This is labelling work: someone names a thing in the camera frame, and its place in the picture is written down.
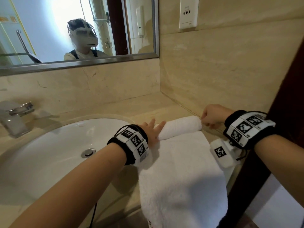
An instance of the rolled towel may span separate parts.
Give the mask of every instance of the rolled towel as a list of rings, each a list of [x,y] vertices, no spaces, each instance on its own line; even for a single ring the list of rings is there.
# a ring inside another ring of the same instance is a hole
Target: rolled towel
[[[193,133],[202,129],[199,117],[189,116],[169,121],[158,136],[159,140],[166,140],[184,133]]]

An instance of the electrical outlet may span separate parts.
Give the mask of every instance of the electrical outlet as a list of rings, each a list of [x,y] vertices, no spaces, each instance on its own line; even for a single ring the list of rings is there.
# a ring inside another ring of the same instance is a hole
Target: electrical outlet
[[[193,28],[197,26],[199,0],[181,0],[179,28]]]

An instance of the wrist tracker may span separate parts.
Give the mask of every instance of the wrist tracker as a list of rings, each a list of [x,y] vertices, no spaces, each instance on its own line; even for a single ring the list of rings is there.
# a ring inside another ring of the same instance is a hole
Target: wrist tracker
[[[263,138],[276,134],[275,122],[267,120],[266,116],[260,111],[235,111],[225,121],[224,135],[237,148],[253,149]]]
[[[107,145],[110,143],[116,143],[124,150],[127,156],[125,165],[138,166],[150,152],[148,136],[138,125],[123,126],[117,131],[114,137],[108,141]]]

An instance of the person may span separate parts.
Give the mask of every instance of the person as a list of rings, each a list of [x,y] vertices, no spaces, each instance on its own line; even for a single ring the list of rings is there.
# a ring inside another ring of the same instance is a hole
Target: person
[[[91,49],[92,47],[98,46],[98,39],[96,32],[90,23],[83,19],[70,20],[67,23],[67,29],[76,49],[64,55],[63,59],[65,61],[108,56],[100,50]]]
[[[216,129],[233,113],[221,105],[210,104],[203,111],[202,123]],[[150,148],[158,142],[165,122],[156,128],[154,124],[155,119],[140,125],[148,137]],[[304,149],[273,134],[258,141],[254,151],[286,190],[304,206]],[[108,144],[37,199],[10,228],[78,227],[126,160],[126,154],[119,145]]]

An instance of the chrome faucet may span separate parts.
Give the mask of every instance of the chrome faucet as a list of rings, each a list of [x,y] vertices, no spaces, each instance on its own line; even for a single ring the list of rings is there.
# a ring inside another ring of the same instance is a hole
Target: chrome faucet
[[[31,102],[20,105],[13,101],[2,101],[0,102],[0,122],[13,138],[19,138],[30,131],[21,117],[34,110]]]

